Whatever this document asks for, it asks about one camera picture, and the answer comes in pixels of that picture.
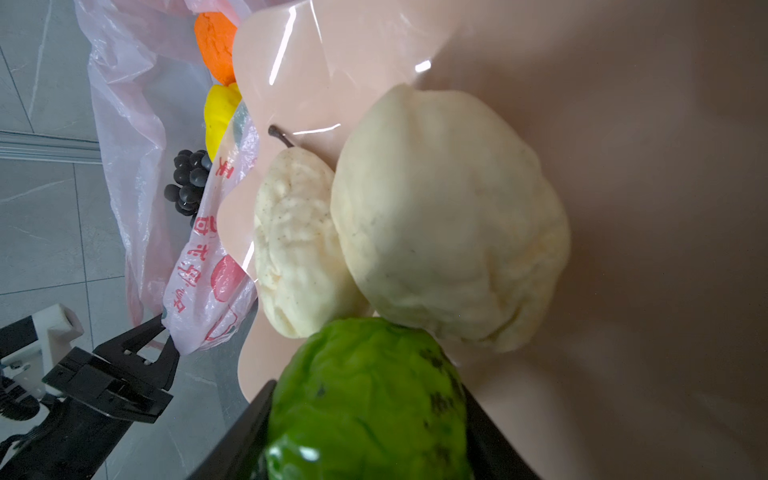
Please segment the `yellow fake lemon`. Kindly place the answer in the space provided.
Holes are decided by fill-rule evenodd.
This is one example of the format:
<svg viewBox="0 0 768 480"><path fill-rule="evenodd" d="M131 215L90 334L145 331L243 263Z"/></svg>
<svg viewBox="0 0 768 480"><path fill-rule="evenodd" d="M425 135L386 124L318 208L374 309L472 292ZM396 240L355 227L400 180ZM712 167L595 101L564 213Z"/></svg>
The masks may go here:
<svg viewBox="0 0 768 480"><path fill-rule="evenodd" d="M228 86L213 85L208 92L203 116L205 122L205 145L209 157L216 159L224 134L242 100L236 83Z"/></svg>

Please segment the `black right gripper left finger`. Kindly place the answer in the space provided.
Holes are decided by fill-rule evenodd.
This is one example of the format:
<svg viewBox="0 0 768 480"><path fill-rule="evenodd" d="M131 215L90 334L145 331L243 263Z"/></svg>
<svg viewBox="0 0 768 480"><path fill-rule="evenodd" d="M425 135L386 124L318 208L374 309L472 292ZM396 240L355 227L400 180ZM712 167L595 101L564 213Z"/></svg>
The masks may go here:
<svg viewBox="0 0 768 480"><path fill-rule="evenodd" d="M265 448L277 381L269 380L190 480L267 480Z"/></svg>

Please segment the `pink plastic bag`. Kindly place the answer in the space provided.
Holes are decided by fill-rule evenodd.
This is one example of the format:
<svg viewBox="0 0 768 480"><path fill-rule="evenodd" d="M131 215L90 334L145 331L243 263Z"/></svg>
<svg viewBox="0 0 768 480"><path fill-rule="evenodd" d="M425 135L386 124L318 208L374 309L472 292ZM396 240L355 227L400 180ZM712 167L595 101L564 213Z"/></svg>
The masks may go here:
<svg viewBox="0 0 768 480"><path fill-rule="evenodd" d="M126 298L133 321L159 314L188 355L228 341L255 291L236 286L232 314L206 281L183 284L192 230L164 196L174 155L204 139L203 103L213 79L185 1L79 1L90 41L88 75L102 166L125 248Z"/></svg>

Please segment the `pink scalloped plastic bowl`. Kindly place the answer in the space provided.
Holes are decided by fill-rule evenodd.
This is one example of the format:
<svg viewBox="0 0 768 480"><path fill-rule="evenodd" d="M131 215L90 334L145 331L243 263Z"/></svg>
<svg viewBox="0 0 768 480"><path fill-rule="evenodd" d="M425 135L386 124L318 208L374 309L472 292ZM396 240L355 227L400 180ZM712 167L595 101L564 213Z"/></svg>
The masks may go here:
<svg viewBox="0 0 768 480"><path fill-rule="evenodd" d="M541 479L766 477L765 2L294 1L244 19L233 61L260 135L220 210L236 260L270 125L337 167L392 87L474 95L571 232L525 345L448 345L475 399Z"/></svg>

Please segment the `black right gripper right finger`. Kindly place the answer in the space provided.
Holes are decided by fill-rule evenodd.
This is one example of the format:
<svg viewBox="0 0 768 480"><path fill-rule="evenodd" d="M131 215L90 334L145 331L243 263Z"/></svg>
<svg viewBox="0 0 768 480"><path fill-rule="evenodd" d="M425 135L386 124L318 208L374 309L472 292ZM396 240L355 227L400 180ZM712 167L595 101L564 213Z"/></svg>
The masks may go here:
<svg viewBox="0 0 768 480"><path fill-rule="evenodd" d="M513 448L501 430L464 386L467 454L478 480L539 480L539 475Z"/></svg>

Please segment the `orange fake orange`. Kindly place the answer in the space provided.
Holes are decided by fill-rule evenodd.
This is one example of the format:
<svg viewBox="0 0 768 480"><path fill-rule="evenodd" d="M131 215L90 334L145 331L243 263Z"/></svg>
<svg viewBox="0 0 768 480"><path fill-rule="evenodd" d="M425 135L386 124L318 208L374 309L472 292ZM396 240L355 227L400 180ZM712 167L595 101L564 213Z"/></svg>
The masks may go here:
<svg viewBox="0 0 768 480"><path fill-rule="evenodd" d="M236 82L232 61L236 32L237 27L218 12L199 14L194 25L202 60L212 76L224 86Z"/></svg>

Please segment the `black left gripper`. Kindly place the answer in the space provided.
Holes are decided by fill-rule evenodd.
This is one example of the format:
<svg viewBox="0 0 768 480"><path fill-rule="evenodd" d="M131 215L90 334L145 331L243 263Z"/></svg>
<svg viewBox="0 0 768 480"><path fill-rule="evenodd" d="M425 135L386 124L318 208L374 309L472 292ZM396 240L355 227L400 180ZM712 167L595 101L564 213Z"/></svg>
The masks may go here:
<svg viewBox="0 0 768 480"><path fill-rule="evenodd" d="M76 348L45 381L64 389L42 423L24 435L1 467L3 479L91 479L135 423L153 424L169 393L180 354L162 315L95 348Z"/></svg>

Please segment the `green fake fruit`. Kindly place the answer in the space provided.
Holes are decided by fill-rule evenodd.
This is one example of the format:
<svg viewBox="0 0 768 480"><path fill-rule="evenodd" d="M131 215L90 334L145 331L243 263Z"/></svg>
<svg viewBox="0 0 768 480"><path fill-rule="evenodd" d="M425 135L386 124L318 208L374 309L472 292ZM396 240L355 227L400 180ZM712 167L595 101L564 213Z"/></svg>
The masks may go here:
<svg viewBox="0 0 768 480"><path fill-rule="evenodd" d="M309 337L273 393L271 479L471 479L463 385L426 331L335 320Z"/></svg>

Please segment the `beige fake potato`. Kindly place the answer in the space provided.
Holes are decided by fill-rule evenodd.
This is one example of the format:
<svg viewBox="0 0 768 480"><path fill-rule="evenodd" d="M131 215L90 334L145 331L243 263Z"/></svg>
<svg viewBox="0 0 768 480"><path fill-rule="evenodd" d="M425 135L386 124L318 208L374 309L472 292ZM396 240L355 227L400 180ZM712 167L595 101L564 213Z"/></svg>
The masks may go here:
<svg viewBox="0 0 768 480"><path fill-rule="evenodd" d="M461 91L385 93L341 150L331 213L379 314L498 352L533 337L571 249L536 152Z"/></svg>

